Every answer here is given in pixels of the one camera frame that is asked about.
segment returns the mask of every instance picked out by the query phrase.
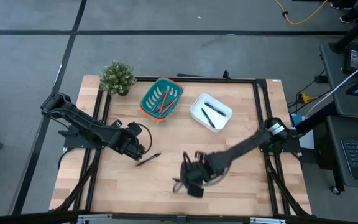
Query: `yellow cable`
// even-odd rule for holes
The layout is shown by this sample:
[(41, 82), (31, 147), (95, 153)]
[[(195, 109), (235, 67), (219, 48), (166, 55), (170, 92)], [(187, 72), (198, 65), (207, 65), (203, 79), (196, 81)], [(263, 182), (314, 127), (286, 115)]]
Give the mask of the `yellow cable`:
[[(277, 0), (274, 0), (279, 6), (280, 6), (280, 8), (281, 8), (281, 10), (283, 11), (283, 12), (285, 12), (285, 10), (284, 10), (284, 7), (277, 1)], [(320, 5), (320, 7), (317, 9), (317, 10), (315, 10), (315, 12), (314, 13), (312, 13), (309, 17), (307, 17), (306, 19), (304, 19), (304, 20), (302, 20), (302, 21), (300, 21), (300, 22), (291, 22), (291, 20), (289, 20), (289, 18), (288, 18), (288, 16), (285, 14), (284, 16), (285, 16), (285, 18), (287, 19), (287, 21), (290, 23), (290, 24), (292, 24), (292, 25), (298, 25), (298, 24), (301, 24), (301, 23), (303, 23), (303, 22), (306, 22), (308, 19), (310, 19), (312, 16), (314, 16), (326, 3), (327, 3), (327, 1), (328, 0), (325, 0), (323, 3), (322, 3), (322, 5)]]

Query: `black metal frame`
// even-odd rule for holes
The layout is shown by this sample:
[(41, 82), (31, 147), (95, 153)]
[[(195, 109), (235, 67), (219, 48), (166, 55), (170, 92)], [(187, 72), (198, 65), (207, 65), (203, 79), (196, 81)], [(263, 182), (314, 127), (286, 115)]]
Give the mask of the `black metal frame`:
[[(269, 96), (267, 91), (267, 86), (265, 85), (265, 80), (250, 80), (250, 79), (231, 79), (227, 72), (225, 72), (226, 76), (225, 78), (191, 78), (191, 77), (173, 77), (172, 80), (176, 82), (212, 82), (212, 83), (248, 83), (252, 84), (253, 90), (254, 90), (254, 98), (255, 98), (255, 109), (257, 111), (258, 116), (258, 122), (259, 125), (263, 125), (263, 114), (262, 114), (262, 107), (260, 104), (260, 98), (259, 98), (259, 85), (262, 87), (262, 91), (264, 93), (264, 99), (265, 99), (265, 106), (267, 110), (267, 114), (269, 117), (271, 117), (272, 112), (270, 108), (269, 103)], [(138, 81), (142, 82), (154, 82), (159, 77), (138, 77)], [(111, 101), (111, 98), (108, 96), (106, 98), (105, 107), (103, 111), (103, 122), (105, 123), (107, 120), (107, 114), (109, 110), (109, 103)], [(161, 221), (176, 221), (178, 223), (185, 223), (185, 222), (246, 222), (249, 223), (250, 221), (256, 221), (257, 218), (273, 218), (273, 219), (279, 219), (279, 220), (285, 220), (286, 223), (350, 223), (350, 222), (344, 222), (344, 221), (337, 221), (337, 220), (327, 220), (323, 218), (317, 218), (314, 216), (310, 216), (305, 211), (303, 211), (299, 206), (298, 210), (299, 212), (297, 215), (299, 216), (293, 216), (293, 215), (281, 215), (278, 214), (277, 209), (277, 199), (275, 196), (275, 189), (273, 186), (274, 179), (276, 183), (280, 183), (278, 186), (281, 190), (287, 191), (287, 198), (290, 200), (292, 205), (297, 205), (295, 202), (295, 199), (289, 194), (288, 190), (285, 188), (285, 184), (283, 182), (283, 178), (279, 177), (280, 174), (272, 173), (271, 170), (273, 169), (269, 153), (267, 151), (263, 152), (264, 154), (264, 161), (267, 168), (267, 180), (269, 182), (269, 193), (272, 203), (272, 211), (273, 215), (271, 217), (235, 217), (235, 216), (220, 216), (220, 215), (157, 215), (157, 214), (128, 214), (128, 213), (107, 213), (107, 214), (100, 214), (100, 213), (91, 213), (90, 212), (90, 206), (92, 201), (92, 194), (87, 195), (87, 201), (89, 201), (89, 207), (85, 210), (74, 210), (74, 211), (54, 211), (54, 212), (48, 212), (48, 213), (35, 213), (35, 214), (25, 214), (25, 215), (10, 215), (5, 217), (0, 217), (0, 223), (62, 223), (62, 222), (75, 222), (76, 220), (84, 220), (86, 223), (88, 223), (88, 220), (85, 220), (86, 217), (83, 217), (82, 215), (96, 215), (99, 218), (112, 218), (112, 219), (131, 219), (131, 220), (161, 220)], [(96, 162), (98, 164), (99, 156), (96, 156)], [(95, 185), (95, 181), (92, 181), (89, 183), (89, 188), (93, 189)]]
[[(155, 82), (158, 78), (159, 77), (136, 77), (136, 79), (139, 82)], [(262, 126), (263, 122), (264, 122), (263, 114), (262, 114), (262, 107), (261, 107), (260, 97), (259, 97), (259, 87), (261, 87), (262, 92), (264, 94), (264, 101), (265, 101), (265, 108), (266, 108), (267, 116), (268, 116), (268, 118), (272, 117), (272, 110), (270, 107), (269, 93), (267, 91), (266, 80), (245, 79), (245, 78), (232, 79), (232, 78), (230, 78), (227, 71), (224, 72), (224, 75), (222, 78), (196, 77), (194, 75), (179, 74), (178, 77), (170, 77), (170, 79), (172, 79), (175, 82), (252, 84), (259, 126)], [(111, 97), (107, 96), (105, 106), (104, 106), (104, 111), (103, 111), (103, 123), (106, 123), (106, 120), (107, 120), (110, 101), (111, 101)], [(265, 167), (267, 169), (266, 160), (269, 158), (269, 152), (266, 151), (266, 152), (263, 152), (263, 154), (264, 154)], [(274, 158), (275, 158), (278, 176), (279, 176), (280, 180), (282, 182), (284, 182), (284, 175), (283, 175), (280, 155), (275, 152)], [(269, 189), (269, 194), (270, 194), (270, 201), (271, 201), (271, 206), (272, 206), (272, 213), (273, 213), (273, 215), (278, 215), (279, 213), (278, 213), (278, 206), (277, 206), (277, 198), (275, 196), (274, 182), (273, 182), (272, 177), (267, 172), (267, 170), (266, 170), (266, 174), (267, 174), (268, 189)], [(85, 208), (86, 210), (90, 210), (90, 208), (91, 208), (91, 203), (92, 203), (92, 198), (93, 198), (93, 189), (94, 189), (94, 185), (96, 183), (95, 180), (96, 180), (96, 173), (92, 175), (91, 181), (89, 183), (89, 190), (88, 190), (88, 195), (87, 195), (87, 199), (86, 199), (86, 208)], [(282, 201), (283, 201), (284, 213), (286, 215), (290, 215), (290, 206), (289, 206), (287, 200), (285, 199), (285, 197), (283, 196), (283, 194), (282, 194)]]
[[(97, 119), (98, 115), (99, 115), (100, 101), (102, 99), (102, 94), (103, 94), (103, 92), (101, 90), (99, 90), (98, 94), (96, 95), (96, 102), (94, 104), (94, 109), (93, 109), (93, 118), (95, 118), (95, 119)], [(85, 154), (84, 154), (84, 159), (82, 161), (80, 178), (82, 178), (84, 176), (86, 169), (88, 168), (90, 155), (91, 155), (91, 149), (86, 148)], [(81, 198), (82, 198), (82, 189), (80, 190), (78, 196), (74, 200), (73, 210), (78, 210), (80, 208)]]

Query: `cable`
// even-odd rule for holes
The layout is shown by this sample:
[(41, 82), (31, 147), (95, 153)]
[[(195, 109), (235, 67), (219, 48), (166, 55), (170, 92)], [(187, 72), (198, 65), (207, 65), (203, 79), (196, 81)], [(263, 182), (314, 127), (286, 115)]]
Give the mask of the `cable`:
[(291, 103), (287, 103), (287, 108), (289, 109), (289, 108), (291, 108), (291, 107), (295, 106), (297, 103), (299, 103), (299, 102), (291, 102)]
[(295, 154), (295, 152), (291, 152), (291, 154), (292, 154), (293, 156), (295, 156), (295, 158), (297, 158), (297, 159), (299, 160), (299, 162), (301, 161), (301, 159), (299, 158), (298, 155)]
[(51, 120), (54, 120), (54, 121), (58, 122), (59, 124), (63, 125), (64, 127), (66, 127), (66, 128), (68, 129), (68, 126), (67, 126), (67, 125), (65, 125), (65, 124), (63, 124), (62, 122), (60, 122), (60, 121), (56, 120), (55, 118), (49, 118), (49, 119), (51, 119)]
[(301, 23), (304, 23), (306, 22), (307, 20), (309, 20), (310, 18), (312, 18), (327, 2), (328, 0), (325, 0), (319, 8), (317, 8), (315, 10), (314, 13), (312, 13), (310, 16), (308, 16), (306, 19), (303, 19), (302, 21), (300, 22), (292, 22), (289, 18), (288, 18), (288, 11), (284, 10), (284, 7), (277, 1), (277, 0), (274, 0), (281, 8), (281, 10), (283, 11), (283, 16), (285, 17), (285, 19), (291, 24), (291, 25), (299, 25)]
[[(212, 186), (212, 185), (215, 185), (217, 183), (219, 183), (220, 181), (223, 180), (223, 178), (225, 178), (227, 176), (227, 174), (229, 173), (229, 169), (230, 169), (230, 166), (231, 164), (229, 165), (228, 168), (226, 168), (224, 171), (223, 171), (223, 174), (220, 175), (219, 177), (216, 177), (215, 179), (209, 181), (209, 182), (205, 182), (202, 184), (203, 187), (205, 186)], [(175, 184), (173, 185), (173, 188), (172, 188), (172, 192), (173, 193), (177, 193), (182, 187), (183, 187), (183, 183), (181, 182), (180, 179), (178, 178), (172, 178), (174, 181), (175, 181)]]
[(59, 162), (57, 163), (57, 171), (59, 171), (59, 169), (60, 169), (60, 163), (62, 162), (63, 157), (65, 156), (65, 154), (71, 152), (71, 150), (72, 150), (72, 148), (71, 148), (71, 149), (68, 148), (68, 149), (60, 156)]
[[(301, 89), (298, 93), (296, 93), (295, 95), (295, 102), (298, 101), (298, 95), (299, 93), (301, 93), (303, 90), (307, 89), (309, 86), (311, 86), (311, 84), (313, 84), (315, 81), (317, 81), (317, 79), (325, 72), (325, 69), (323, 69), (323, 71), (321, 71), (320, 75), (318, 75), (317, 77), (314, 78), (314, 80), (307, 85), (306, 87), (304, 87), (303, 89)], [(298, 104), (295, 105), (295, 111), (298, 111)]]
[[(352, 83), (348, 83), (348, 84), (345, 84), (345, 85), (343, 85), (342, 87), (345, 87), (345, 86), (348, 86), (348, 85), (351, 85), (351, 84), (355, 84), (355, 83), (358, 83), (358, 81), (356, 81), (356, 82), (352, 82)], [(327, 93), (329, 93), (329, 92), (330, 92), (330, 90), (328, 90), (327, 92), (325, 92), (325, 93), (323, 93), (323, 94), (321, 94), (321, 95), (317, 96), (315, 99), (313, 99), (313, 100), (309, 101), (309, 103), (313, 102), (314, 100), (317, 100), (318, 98), (320, 98), (320, 97), (324, 96), (325, 94), (327, 94)], [(305, 104), (305, 105), (301, 106), (301, 107), (298, 109), (298, 111), (299, 111), (299, 110), (301, 110), (301, 109), (302, 109), (303, 107), (305, 107), (306, 105), (308, 105), (309, 103), (307, 103), (307, 104)]]
[(341, 85), (343, 83), (345, 83), (346, 81), (348, 81), (348, 79), (352, 78), (356, 73), (358, 72), (358, 69), (353, 72), (352, 75), (349, 75), (345, 80), (343, 80), (343, 82), (341, 82), (341, 84), (339, 84), (335, 89), (333, 89), (330, 93), (328, 93), (323, 99), (321, 99), (319, 102), (317, 102), (315, 105), (313, 105), (312, 108), (310, 108), (310, 110), (307, 112), (306, 117), (308, 117), (308, 115), (310, 114), (310, 112), (316, 108), (317, 105), (319, 105), (321, 102), (323, 102), (326, 98), (328, 98), (329, 96), (331, 96), (339, 87), (341, 87)]
[(144, 126), (143, 124), (139, 124), (139, 123), (135, 123), (135, 124), (137, 124), (137, 125), (142, 126), (143, 128), (145, 128), (146, 131), (149, 133), (149, 136), (150, 136), (150, 146), (149, 146), (149, 148), (143, 153), (143, 155), (144, 155), (144, 154), (148, 153), (148, 152), (150, 151), (151, 147), (152, 147), (152, 144), (153, 144), (152, 133), (151, 133), (150, 130), (149, 130), (146, 126)]

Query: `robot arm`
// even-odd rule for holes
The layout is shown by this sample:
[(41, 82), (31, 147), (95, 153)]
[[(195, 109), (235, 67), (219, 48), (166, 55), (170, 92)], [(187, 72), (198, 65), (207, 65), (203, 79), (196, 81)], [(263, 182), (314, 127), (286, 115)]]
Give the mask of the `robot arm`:
[(187, 153), (183, 153), (180, 171), (180, 182), (187, 188), (188, 194), (194, 197), (203, 197), (202, 186), (215, 180), (220, 181), (227, 173), (231, 162), (256, 147), (267, 148), (271, 145), (281, 144), (292, 138), (291, 131), (285, 127), (279, 118), (268, 119), (264, 127), (253, 136), (226, 151), (205, 154), (196, 152), (198, 161), (191, 162)]
[(128, 128), (106, 126), (79, 110), (63, 93), (52, 93), (42, 104), (41, 110), (47, 118), (65, 119), (89, 142), (101, 143), (137, 161), (145, 153), (144, 146), (139, 144), (136, 137), (142, 131), (136, 123), (128, 124)]

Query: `white container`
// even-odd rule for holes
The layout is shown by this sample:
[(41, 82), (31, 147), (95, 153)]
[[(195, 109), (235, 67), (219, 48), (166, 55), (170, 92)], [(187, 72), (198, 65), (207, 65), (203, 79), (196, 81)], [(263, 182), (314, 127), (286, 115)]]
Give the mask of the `white container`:
[[(223, 112), (226, 116), (220, 115), (218, 112), (206, 106), (205, 103), (209, 103), (217, 110)], [(204, 115), (201, 109), (204, 109), (208, 117), (211, 119), (212, 123), (215, 125), (213, 128), (209, 122), (207, 117)], [(230, 107), (224, 105), (218, 100), (214, 99), (212, 96), (209, 96), (206, 93), (201, 94), (198, 99), (193, 103), (190, 108), (191, 117), (196, 121), (200, 122), (202, 125), (206, 126), (209, 130), (218, 133), (220, 132), (226, 123), (229, 121), (231, 115), (233, 114), (233, 110)]]

